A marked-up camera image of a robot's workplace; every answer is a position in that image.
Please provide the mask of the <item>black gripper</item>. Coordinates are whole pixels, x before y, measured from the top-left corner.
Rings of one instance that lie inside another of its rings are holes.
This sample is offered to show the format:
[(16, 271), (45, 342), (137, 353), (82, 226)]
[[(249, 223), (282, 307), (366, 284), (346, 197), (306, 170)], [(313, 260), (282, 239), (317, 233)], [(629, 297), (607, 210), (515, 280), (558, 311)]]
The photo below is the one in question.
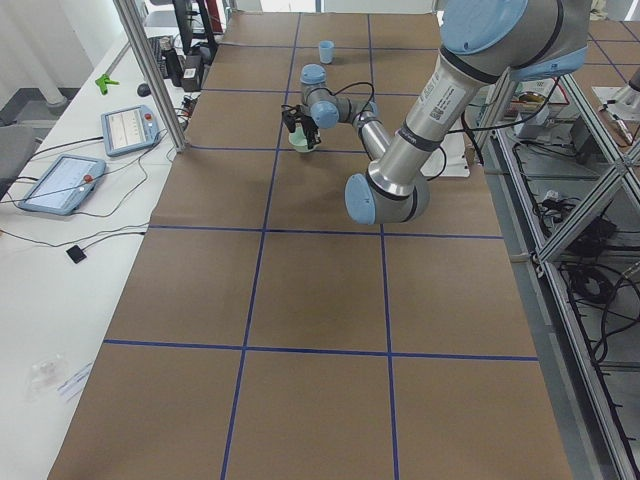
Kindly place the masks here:
[(318, 126), (313, 118), (307, 115), (301, 117), (300, 123), (306, 139), (307, 148), (315, 149), (321, 143)]

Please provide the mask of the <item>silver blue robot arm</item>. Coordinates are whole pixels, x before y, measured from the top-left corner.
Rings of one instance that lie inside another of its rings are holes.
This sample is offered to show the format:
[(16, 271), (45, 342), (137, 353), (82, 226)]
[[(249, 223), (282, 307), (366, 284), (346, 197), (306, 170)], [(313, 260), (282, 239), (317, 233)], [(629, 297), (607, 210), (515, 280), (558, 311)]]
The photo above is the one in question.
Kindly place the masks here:
[(403, 223), (421, 215), (429, 201), (422, 168), (478, 90), (504, 72), (515, 81), (559, 77), (586, 59), (588, 1), (450, 1), (440, 28), (435, 70), (401, 127), (389, 135), (369, 101), (330, 92), (318, 64), (300, 75), (301, 123), (308, 144), (321, 129), (350, 124), (371, 161), (352, 175), (344, 201), (363, 225)]

